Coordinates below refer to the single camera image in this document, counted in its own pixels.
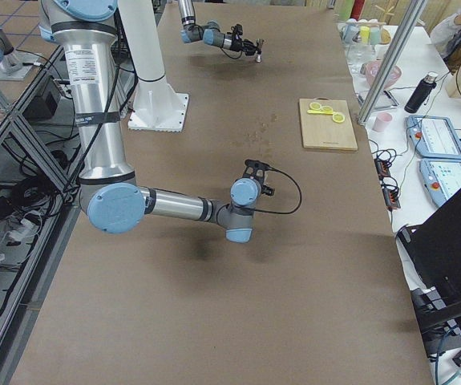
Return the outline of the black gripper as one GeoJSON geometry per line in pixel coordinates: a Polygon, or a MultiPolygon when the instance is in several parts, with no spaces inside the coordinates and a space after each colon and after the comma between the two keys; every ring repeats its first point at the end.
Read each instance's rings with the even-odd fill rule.
{"type": "Polygon", "coordinates": [[[254,179],[261,187],[261,195],[266,195],[268,197],[272,197],[275,193],[275,189],[273,187],[268,186],[265,183],[266,178],[266,171],[265,170],[253,170],[251,179],[254,179]]]}
{"type": "Polygon", "coordinates": [[[242,39],[239,35],[232,37],[232,51],[240,52],[244,55],[255,55],[257,51],[262,51],[265,40],[259,38],[254,44],[248,39],[242,39]]]}

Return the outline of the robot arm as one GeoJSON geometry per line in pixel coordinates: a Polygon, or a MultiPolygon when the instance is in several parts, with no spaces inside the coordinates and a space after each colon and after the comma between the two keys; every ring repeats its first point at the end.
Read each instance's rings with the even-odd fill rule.
{"type": "Polygon", "coordinates": [[[203,43],[220,48],[237,52],[240,55],[255,56],[256,61],[261,61],[263,39],[257,39],[252,42],[243,38],[243,26],[237,23],[231,27],[230,32],[222,32],[218,22],[211,20],[206,24],[198,24],[196,21],[196,12],[192,1],[179,0],[178,7],[183,29],[180,32],[184,43],[194,43],[202,41],[203,43]]]}
{"type": "Polygon", "coordinates": [[[119,68],[111,49],[127,40],[135,71],[129,126],[137,130],[179,132],[184,126],[188,95],[171,87],[165,74],[149,1],[43,1],[40,30],[65,54],[75,122],[83,150],[79,202],[90,223],[106,233],[125,233],[148,214],[215,223],[228,240],[247,242],[261,194],[269,189],[250,163],[236,180],[228,204],[189,197],[158,188],[140,187],[127,162],[120,121],[126,103],[119,87],[119,68]]]}

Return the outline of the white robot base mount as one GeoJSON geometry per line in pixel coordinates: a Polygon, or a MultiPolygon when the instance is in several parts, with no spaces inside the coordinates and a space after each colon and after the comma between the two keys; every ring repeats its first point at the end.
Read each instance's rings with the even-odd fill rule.
{"type": "Polygon", "coordinates": [[[118,10],[138,78],[128,127],[181,132],[189,95],[175,92],[167,80],[152,3],[121,0],[118,10]]]}

